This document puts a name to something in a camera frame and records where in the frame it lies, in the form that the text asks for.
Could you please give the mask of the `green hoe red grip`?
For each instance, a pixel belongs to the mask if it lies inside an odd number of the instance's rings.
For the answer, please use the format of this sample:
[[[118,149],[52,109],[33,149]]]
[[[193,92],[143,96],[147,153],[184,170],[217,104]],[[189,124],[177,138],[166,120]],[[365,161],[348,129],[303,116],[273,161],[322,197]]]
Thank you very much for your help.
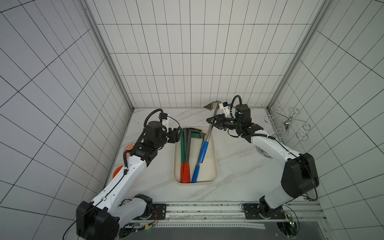
[[[191,137],[196,138],[196,139],[202,139],[203,138],[200,133],[191,133]]]
[[[180,139],[180,143],[181,143],[181,183],[185,183],[185,159],[186,159],[186,151],[185,151],[185,137],[184,137],[184,131],[182,131],[181,133],[181,139]]]

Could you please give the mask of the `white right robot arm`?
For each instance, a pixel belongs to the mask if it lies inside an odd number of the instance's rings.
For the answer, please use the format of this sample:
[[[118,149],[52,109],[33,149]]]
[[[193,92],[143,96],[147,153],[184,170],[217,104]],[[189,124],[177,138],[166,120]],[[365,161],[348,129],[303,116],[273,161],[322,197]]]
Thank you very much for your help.
[[[235,115],[226,112],[207,119],[210,126],[219,130],[234,130],[237,136],[264,151],[283,168],[280,184],[259,200],[259,215],[269,219],[282,205],[315,190],[319,177],[315,160],[309,153],[301,154],[269,135],[260,125],[252,122],[251,110],[246,104],[237,105]]]

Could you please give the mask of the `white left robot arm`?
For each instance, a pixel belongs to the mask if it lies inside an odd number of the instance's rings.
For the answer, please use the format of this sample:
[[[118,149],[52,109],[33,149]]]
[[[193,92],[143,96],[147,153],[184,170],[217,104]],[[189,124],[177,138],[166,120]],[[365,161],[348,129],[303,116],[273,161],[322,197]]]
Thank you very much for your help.
[[[146,123],[133,148],[123,153],[123,168],[96,197],[78,206],[77,236],[85,240],[114,240],[135,218],[150,217],[152,198],[139,194],[124,203],[125,194],[166,143],[180,140],[181,132],[181,127],[167,129],[165,121]]]

